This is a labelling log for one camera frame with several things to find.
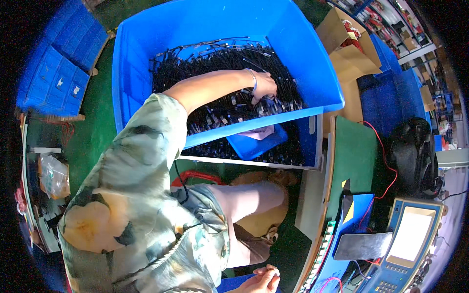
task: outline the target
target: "plastic bag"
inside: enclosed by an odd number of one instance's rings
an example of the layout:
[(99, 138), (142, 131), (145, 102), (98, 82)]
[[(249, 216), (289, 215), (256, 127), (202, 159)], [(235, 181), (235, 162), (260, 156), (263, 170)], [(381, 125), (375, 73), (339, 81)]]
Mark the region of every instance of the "plastic bag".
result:
[(39, 181), (49, 198), (58, 199), (70, 195), (68, 166), (52, 155), (41, 154)]

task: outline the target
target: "pink paper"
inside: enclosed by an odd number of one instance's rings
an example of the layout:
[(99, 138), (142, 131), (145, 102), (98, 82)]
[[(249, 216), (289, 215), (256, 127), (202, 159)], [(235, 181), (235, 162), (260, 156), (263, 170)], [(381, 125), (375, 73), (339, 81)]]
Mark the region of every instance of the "pink paper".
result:
[(266, 127), (256, 128), (256, 129), (253, 129), (253, 130), (241, 132), (241, 133), (238, 133), (238, 134), (239, 135), (244, 135), (244, 136), (247, 136), (247, 137), (250, 137), (250, 138), (254, 138), (254, 139), (257, 139), (257, 140), (263, 140), (264, 138), (268, 137), (269, 135), (271, 135), (274, 132), (275, 132), (275, 130), (273, 128), (273, 125), (269, 125), (269, 126), (266, 126)]

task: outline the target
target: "sticker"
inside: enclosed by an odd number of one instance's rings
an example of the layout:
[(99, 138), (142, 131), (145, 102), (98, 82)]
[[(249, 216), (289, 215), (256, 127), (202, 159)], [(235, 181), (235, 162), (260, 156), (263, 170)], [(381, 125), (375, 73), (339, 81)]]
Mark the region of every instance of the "sticker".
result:
[(349, 31), (349, 32), (348, 32), (348, 36), (349, 36), (352, 40), (358, 41), (358, 39), (356, 38), (355, 32)]

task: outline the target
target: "woman's hand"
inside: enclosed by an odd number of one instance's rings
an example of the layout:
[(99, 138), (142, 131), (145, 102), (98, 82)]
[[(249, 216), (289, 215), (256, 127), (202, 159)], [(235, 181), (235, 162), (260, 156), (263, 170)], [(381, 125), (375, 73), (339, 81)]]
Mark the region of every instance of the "woman's hand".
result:
[(275, 97), (277, 96), (277, 85), (275, 81), (270, 77), (270, 73), (265, 72), (256, 72), (250, 70), (254, 74), (257, 80), (257, 87), (252, 91), (254, 98), (252, 99), (252, 104), (255, 105), (259, 103), (263, 96)]
[(232, 293), (274, 293), (280, 282), (280, 272), (273, 265), (268, 264), (264, 268), (255, 269), (255, 276), (247, 279)]

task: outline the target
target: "woman's arm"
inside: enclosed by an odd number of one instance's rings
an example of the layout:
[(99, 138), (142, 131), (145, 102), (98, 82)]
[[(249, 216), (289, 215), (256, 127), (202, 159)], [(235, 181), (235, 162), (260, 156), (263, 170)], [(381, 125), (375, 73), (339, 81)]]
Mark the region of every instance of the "woman's arm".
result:
[(255, 81), (257, 86), (253, 95), (256, 101), (265, 95), (277, 95), (277, 85), (270, 73), (259, 73), (251, 69), (212, 71), (182, 80), (163, 93), (179, 101), (189, 115), (198, 107), (222, 96), (254, 87)]

